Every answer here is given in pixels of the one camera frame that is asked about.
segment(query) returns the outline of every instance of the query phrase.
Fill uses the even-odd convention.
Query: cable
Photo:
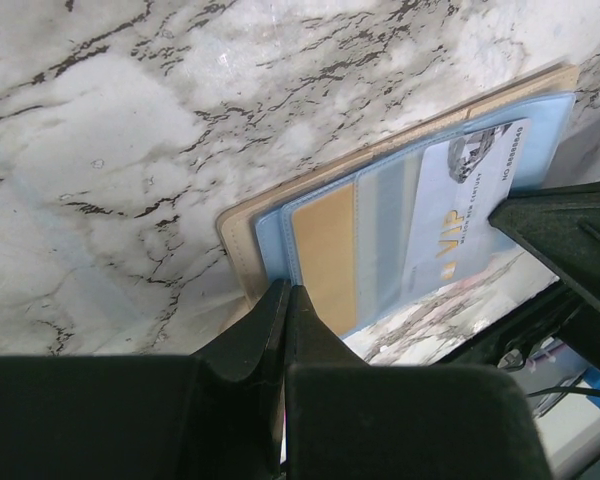
[[[577,395],[589,395],[591,397],[600,397],[600,390],[595,388],[581,387],[551,387],[539,390],[537,392],[527,394],[527,397],[539,397],[541,395],[549,395],[550,393],[575,393]]]

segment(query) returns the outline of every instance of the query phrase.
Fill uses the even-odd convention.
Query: white marble
[[[0,1],[0,354],[197,349],[222,210],[563,59],[556,183],[600,177],[600,0]],[[552,279],[518,251],[349,342],[432,361]]]

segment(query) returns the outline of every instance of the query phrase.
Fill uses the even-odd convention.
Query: car image on card
[[[450,141],[447,156],[449,176],[457,183],[464,183],[510,126],[510,123],[499,125]]]

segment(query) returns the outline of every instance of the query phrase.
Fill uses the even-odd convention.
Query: black plastic part
[[[600,311],[600,182],[514,194],[489,221]]]
[[[193,356],[0,358],[0,480],[270,480],[290,285]]]
[[[587,305],[556,336],[600,370],[600,312]]]
[[[550,479],[520,389],[486,367],[370,367],[304,288],[287,325],[290,480]]]

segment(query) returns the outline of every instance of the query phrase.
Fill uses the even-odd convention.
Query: card
[[[423,155],[402,276],[415,300],[484,270],[498,232],[488,216],[509,194],[529,119],[428,147]]]

